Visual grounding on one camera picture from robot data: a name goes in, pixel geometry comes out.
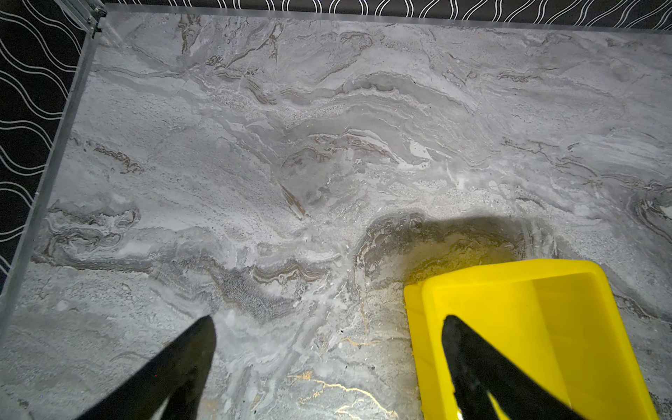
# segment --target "yellow plastic bin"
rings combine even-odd
[[[595,263],[479,265],[406,286],[404,296],[425,420],[459,418],[441,344],[450,314],[586,419],[658,419]]]

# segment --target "black patterned fabric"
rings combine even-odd
[[[86,37],[52,0],[0,1],[0,291]]]
[[[109,0],[108,3],[222,7],[670,30],[672,0]]]

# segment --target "marble tabletop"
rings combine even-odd
[[[671,69],[652,34],[110,13],[0,409],[74,417],[212,314],[200,418],[421,419],[404,284],[560,257],[671,418]]]

